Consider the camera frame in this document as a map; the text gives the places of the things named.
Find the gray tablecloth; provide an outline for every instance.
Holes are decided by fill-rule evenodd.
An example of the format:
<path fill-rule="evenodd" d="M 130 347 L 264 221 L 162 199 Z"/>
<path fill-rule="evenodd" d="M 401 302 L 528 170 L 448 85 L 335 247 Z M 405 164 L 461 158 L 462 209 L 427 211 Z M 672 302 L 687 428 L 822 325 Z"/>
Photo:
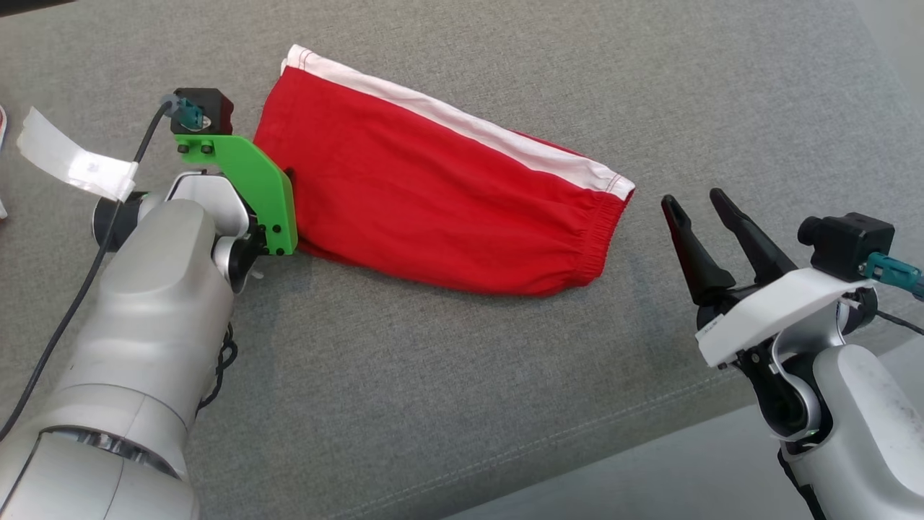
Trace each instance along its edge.
<path fill-rule="evenodd" d="M 697 352 L 667 192 L 742 282 L 713 186 L 802 265 L 802 219 L 848 211 L 895 223 L 894 252 L 924 260 L 924 125 L 846 0 L 83 0 L 0 19 L 0 415 L 95 251 L 94 198 L 17 153 L 30 105 L 130 158 L 162 95 L 212 86 L 252 136 L 292 43 L 559 142 L 638 192 L 602 278 L 548 299 L 263 258 L 237 302 L 240 357 L 187 449 L 208 518 L 436 518 L 749 402 Z M 182 169 L 162 125 L 139 187 Z"/>

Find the stitching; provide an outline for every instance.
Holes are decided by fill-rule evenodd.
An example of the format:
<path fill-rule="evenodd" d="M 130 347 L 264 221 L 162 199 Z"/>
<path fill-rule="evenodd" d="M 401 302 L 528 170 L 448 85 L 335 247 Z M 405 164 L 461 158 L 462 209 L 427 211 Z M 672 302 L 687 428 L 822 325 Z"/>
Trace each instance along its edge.
<path fill-rule="evenodd" d="M 411 493 L 411 494 L 409 494 L 409 495 L 407 495 L 407 496 L 405 496 L 405 497 L 398 498 L 398 499 L 394 499 L 394 500 L 389 501 L 389 502 L 387 502 L 387 503 L 384 503 L 384 504 L 382 504 L 382 505 L 378 505 L 378 506 L 376 506 L 376 507 L 374 507 L 374 508 L 372 508 L 372 509 L 368 509 L 368 510 L 366 510 L 366 511 L 359 511 L 359 512 L 356 512 L 356 513 L 350 515 L 350 518 L 357 518 L 357 517 L 363 516 L 363 515 L 365 515 L 365 514 L 372 513 L 373 511 L 380 510 L 380 509 L 382 509 L 382 508 L 388 507 L 389 505 L 398 503 L 398 502 L 400 502 L 400 501 L 405 501 L 405 500 L 407 500 L 407 499 L 409 499 L 409 498 L 411 498 L 411 497 L 420 495 L 420 494 L 425 493 L 425 492 L 427 492 L 427 491 L 430 491 L 430 490 L 432 490 L 432 489 L 437 489 L 437 488 L 440 488 L 440 487 L 442 487 L 442 486 L 447 486 L 447 485 L 452 484 L 453 482 L 456 482 L 456 481 L 458 481 L 458 480 L 460 480 L 460 479 L 462 479 L 462 478 L 464 478 L 464 477 L 472 477 L 472 476 L 474 476 L 474 475 L 477 475 L 478 473 L 481 473 L 481 472 L 484 472 L 484 471 L 488 471 L 488 470 L 490 470 L 490 469 L 492 469 L 492 468 L 495 468 L 496 466 L 498 466 L 498 465 L 500 465 L 500 464 L 508 463 L 508 462 L 513 461 L 513 460 L 515 460 L 515 459 L 517 459 L 517 458 L 520 458 L 520 457 L 522 457 L 522 456 L 524 456 L 524 455 L 526 455 L 526 454 L 528 454 L 528 453 L 532 453 L 532 452 L 535 452 L 535 451 L 537 451 L 537 450 L 540 450 L 540 449 L 544 448 L 546 445 L 552 444 L 552 443 L 555 442 L 555 441 L 564 440 L 564 439 L 569 439 L 569 438 L 575 437 L 576 435 L 579 435 L 579 434 L 583 433 L 582 431 L 578 431 L 578 430 L 582 430 L 582 429 L 587 428 L 587 427 L 590 427 L 590 426 L 592 426 L 592 425 L 597 425 L 598 423 L 601 423 L 601 424 L 599 424 L 598 426 L 603 426 L 603 425 L 605 425 L 605 424 L 608 423 L 608 422 L 613 422 L 613 421 L 615 421 L 616 419 L 623 418 L 624 416 L 625 416 L 625 417 L 629 417 L 629 416 L 632 416 L 632 415 L 636 415 L 636 414 L 638 414 L 638 413 L 644 412 L 645 410 L 649 409 L 649 405 L 650 405 L 650 404 L 653 404 L 653 406 L 651 406 L 650 408 L 656 408 L 656 407 L 658 407 L 658 406 L 667 404 L 667 403 L 669 403 L 669 402 L 671 402 L 671 401 L 675 401 L 676 399 L 679 399 L 679 398 L 681 398 L 681 397 L 686 397 L 687 395 L 692 395 L 693 393 L 700 392 L 700 391 L 706 390 L 707 388 L 716 386 L 717 384 L 719 384 L 719 383 L 721 383 L 721 382 L 724 382 L 724 381 L 727 380 L 727 379 L 734 378 L 735 376 L 736 376 L 736 375 L 727 376 L 727 375 L 725 375 L 725 374 L 722 374 L 722 375 L 720 375 L 720 376 L 713 376 L 712 378 L 703 379 L 702 381 L 700 381 L 700 382 L 698 382 L 698 383 L 694 383 L 694 384 L 689 385 L 689 386 L 686 386 L 686 387 L 684 387 L 684 388 L 682 388 L 682 389 L 674 390 L 674 391 L 665 393 L 665 394 L 663 394 L 663 395 L 660 395 L 660 396 L 658 396 L 658 397 L 649 399 L 649 400 L 647 400 L 647 401 L 645 401 L 645 402 L 641 402 L 641 403 L 639 403 L 639 404 L 635 404 L 635 405 L 629 406 L 628 408 L 624 408 L 624 409 L 619 410 L 619 411 L 617 411 L 617 412 L 612 412 L 611 414 L 607 414 L 607 415 L 603 415 L 603 416 L 601 416 L 601 417 L 597 417 L 596 419 L 592 419 L 592 420 L 590 420 L 590 421 L 581 423 L 581 424 L 579 424 L 579 425 L 577 425 L 577 426 L 570 427 L 570 428 L 568 428 L 568 429 L 564 429 L 564 430 L 562 430 L 562 431 L 559 431 L 558 433 L 554 433 L 554 434 L 552 434 L 552 435 L 543 437 L 543 438 L 541 438 L 541 439 L 534 440 L 534 441 L 532 441 L 532 442 L 528 442 L 528 443 L 523 444 L 523 445 L 521 445 L 521 446 L 517 446 L 516 448 L 514 448 L 514 449 L 512 449 L 512 450 L 508 450 L 508 451 L 506 451 L 506 452 L 499 453 L 499 454 L 494 455 L 494 456 L 492 456 L 492 457 L 488 457 L 488 458 L 486 458 L 486 459 L 484 459 L 484 460 L 481 460 L 481 461 L 478 461 L 478 462 L 476 462 L 476 463 L 474 463 L 474 464 L 467 465 L 467 466 L 465 466 L 465 467 L 463 467 L 463 468 L 461 468 L 461 469 L 457 469 L 457 470 L 451 471 L 451 472 L 449 472 L 449 473 L 446 473 L 446 474 L 444 474 L 444 475 L 440 475 L 439 477 L 432 478 L 432 479 L 430 479 L 430 480 L 426 480 L 426 481 L 421 482 L 421 483 L 419 483 L 419 484 L 417 484 L 417 485 L 415 485 L 415 486 L 411 486 L 411 487 L 409 487 L 409 488 L 401 489 L 400 491 L 396 491 L 396 492 L 391 493 L 391 494 L 389 494 L 389 495 L 385 495 L 385 496 L 383 496 L 383 497 L 381 497 L 381 498 L 378 498 L 378 499 L 375 499 L 375 500 L 372 500 L 372 501 L 364 502 L 364 503 L 362 503 L 362 504 L 360 504 L 360 505 L 358 505 L 358 506 L 351 507 L 351 508 L 349 508 L 349 509 L 345 509 L 345 510 L 341 511 L 340 513 L 333 514 L 333 515 L 327 516 L 327 517 L 325 517 L 325 518 L 326 518 L 326 520 L 334 520 L 335 518 L 339 518 L 339 517 L 344 516 L 344 515 L 346 515 L 346 514 L 353 513 L 353 512 L 355 512 L 356 510 L 361 510 L 361 509 L 363 509 L 363 508 L 369 507 L 369 506 L 371 506 L 371 505 L 373 505 L 373 504 L 375 504 L 375 503 L 381 502 L 381 501 L 387 501 L 388 499 L 390 499 L 390 498 L 392 498 L 392 497 L 405 494 L 405 493 L 407 493 L 407 492 L 409 492 L 409 491 L 413 491 L 414 489 L 419 489 L 419 488 L 422 488 L 422 487 L 427 486 L 427 485 L 429 485 L 429 484 L 433 484 L 433 483 L 435 483 L 435 482 L 439 482 L 439 481 L 441 481 L 441 480 L 444 480 L 444 479 L 446 479 L 446 478 L 449 478 L 449 477 L 452 477 L 452 476 L 457 476 L 457 477 L 452 478 L 452 479 L 450 479 L 450 480 L 447 480 L 447 481 L 445 481 L 445 482 L 443 482 L 443 483 L 441 483 L 441 484 L 436 484 L 436 485 L 434 485 L 434 486 L 430 486 L 429 488 L 421 489 L 421 490 L 416 491 L 416 492 L 414 492 L 414 493 Z M 687 390 L 692 390 L 692 389 L 696 389 L 696 390 L 693 391 L 693 392 L 691 392 L 690 394 L 678 395 L 678 394 L 681 394 L 681 393 L 683 393 L 683 392 L 686 392 Z M 527 450 L 527 451 L 525 451 L 525 452 L 522 452 L 524 449 L 529 448 L 529 447 L 531 447 L 531 446 L 535 446 L 536 444 L 540 444 L 540 446 L 536 446 L 535 448 L 531 448 L 531 449 L 529 449 L 529 450 Z M 505 456 L 507 456 L 507 455 L 510 455 L 510 454 L 512 454 L 512 453 L 517 453 L 517 452 L 521 452 L 521 453 L 518 453 L 518 454 L 516 454 L 516 455 L 514 455 L 514 456 L 512 456 L 512 457 L 503 459 L 503 460 L 501 460 L 501 461 L 498 461 L 498 462 L 496 462 L 496 463 L 494 463 L 494 464 L 491 464 L 491 465 L 489 465 L 489 466 L 487 466 L 487 467 L 484 467 L 484 468 L 482 468 L 482 469 L 480 469 L 480 470 L 478 470 L 478 471 L 475 471 L 475 472 L 473 472 L 473 473 L 469 473 L 469 474 L 466 474 L 466 475 L 459 475 L 459 474 L 463 474 L 464 472 L 468 471 L 469 469 L 473 469 L 473 468 L 475 468 L 475 467 L 478 467 L 478 466 L 481 466 L 481 465 L 485 465 L 485 464 L 487 464 L 487 463 L 489 463 L 489 462 L 491 462 L 491 461 L 500 459 L 500 458 L 502 458 L 502 457 L 505 457 Z"/>

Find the green bracket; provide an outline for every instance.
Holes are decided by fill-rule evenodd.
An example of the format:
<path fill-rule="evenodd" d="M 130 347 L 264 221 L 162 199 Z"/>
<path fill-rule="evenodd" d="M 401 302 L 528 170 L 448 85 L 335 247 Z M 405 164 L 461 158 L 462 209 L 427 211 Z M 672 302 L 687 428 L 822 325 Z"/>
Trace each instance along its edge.
<path fill-rule="evenodd" d="M 174 138 L 184 162 L 221 168 L 257 214 L 257 223 L 266 227 L 270 254 L 295 252 L 298 230 L 292 182 L 272 159 L 239 135 L 176 134 Z"/>

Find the cable tag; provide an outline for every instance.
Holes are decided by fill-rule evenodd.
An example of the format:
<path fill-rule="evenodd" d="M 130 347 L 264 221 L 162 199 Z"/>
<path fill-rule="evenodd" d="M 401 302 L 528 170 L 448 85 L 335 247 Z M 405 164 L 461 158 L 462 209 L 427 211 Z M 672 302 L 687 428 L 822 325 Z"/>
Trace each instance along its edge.
<path fill-rule="evenodd" d="M 138 163 L 80 148 L 34 106 L 22 124 L 16 146 L 23 157 L 46 173 L 86 192 L 122 202 L 135 188 L 132 179 Z"/>

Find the red shorts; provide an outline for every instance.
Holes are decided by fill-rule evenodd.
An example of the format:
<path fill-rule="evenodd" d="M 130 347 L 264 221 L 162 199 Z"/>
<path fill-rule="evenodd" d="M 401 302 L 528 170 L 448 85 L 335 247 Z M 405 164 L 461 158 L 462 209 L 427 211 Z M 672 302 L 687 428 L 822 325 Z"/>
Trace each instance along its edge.
<path fill-rule="evenodd" d="M 254 142 L 292 169 L 303 249 L 461 291 L 589 284 L 635 190 L 600 163 L 297 45 Z"/>

